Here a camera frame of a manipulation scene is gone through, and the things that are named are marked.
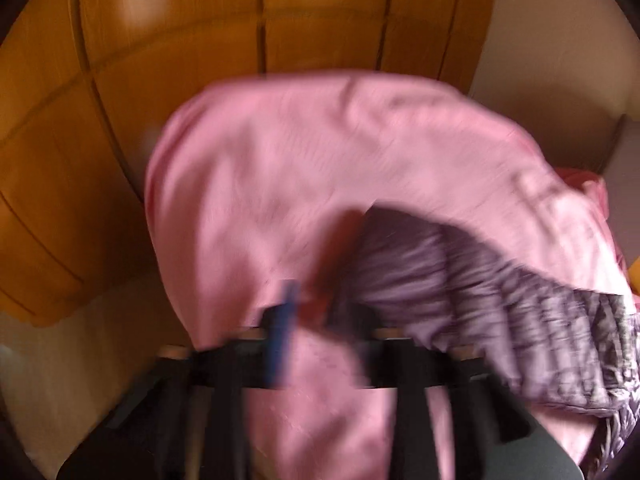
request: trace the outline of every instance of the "wooden floor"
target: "wooden floor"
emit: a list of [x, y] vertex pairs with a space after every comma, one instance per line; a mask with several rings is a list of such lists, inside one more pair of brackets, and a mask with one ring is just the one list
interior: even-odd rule
[[188, 343], [156, 272], [50, 328], [0, 314], [0, 388], [25, 452], [55, 478], [158, 348]]

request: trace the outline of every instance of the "pink blanket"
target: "pink blanket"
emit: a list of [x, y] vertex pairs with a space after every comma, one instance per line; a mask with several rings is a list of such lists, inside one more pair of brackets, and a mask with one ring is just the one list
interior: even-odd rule
[[[361, 390], [349, 350], [319, 326], [358, 218], [376, 200], [458, 224], [574, 287], [631, 295], [602, 213], [519, 126], [449, 86], [349, 72], [212, 86], [169, 120], [146, 174], [162, 280], [197, 348], [220, 343], [304, 285], [284, 391], [249, 393], [254, 446], [283, 479], [385, 477], [393, 392]], [[442, 478], [448, 403], [428, 392]], [[594, 421], [532, 407], [579, 461]]]

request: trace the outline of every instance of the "beige wall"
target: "beige wall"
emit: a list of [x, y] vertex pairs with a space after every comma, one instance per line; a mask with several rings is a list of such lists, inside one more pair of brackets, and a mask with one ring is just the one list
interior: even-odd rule
[[552, 164], [596, 169], [620, 115], [640, 111], [639, 69], [614, 0], [495, 0], [470, 95], [526, 127]]

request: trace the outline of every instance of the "wooden cabinet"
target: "wooden cabinet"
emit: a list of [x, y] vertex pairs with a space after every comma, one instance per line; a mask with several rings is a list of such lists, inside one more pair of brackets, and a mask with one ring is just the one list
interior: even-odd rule
[[0, 309], [44, 325], [153, 263], [163, 123], [224, 78], [334, 68], [466, 92], [493, 0], [30, 0], [0, 45]]

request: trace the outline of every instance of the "purple fabric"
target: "purple fabric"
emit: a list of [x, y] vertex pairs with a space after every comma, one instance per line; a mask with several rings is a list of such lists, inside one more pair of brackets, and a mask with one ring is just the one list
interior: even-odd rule
[[453, 225], [371, 208], [328, 319], [347, 336], [352, 304], [427, 348], [473, 345], [526, 400], [607, 417], [594, 470], [638, 420], [638, 320], [622, 298], [543, 278]]

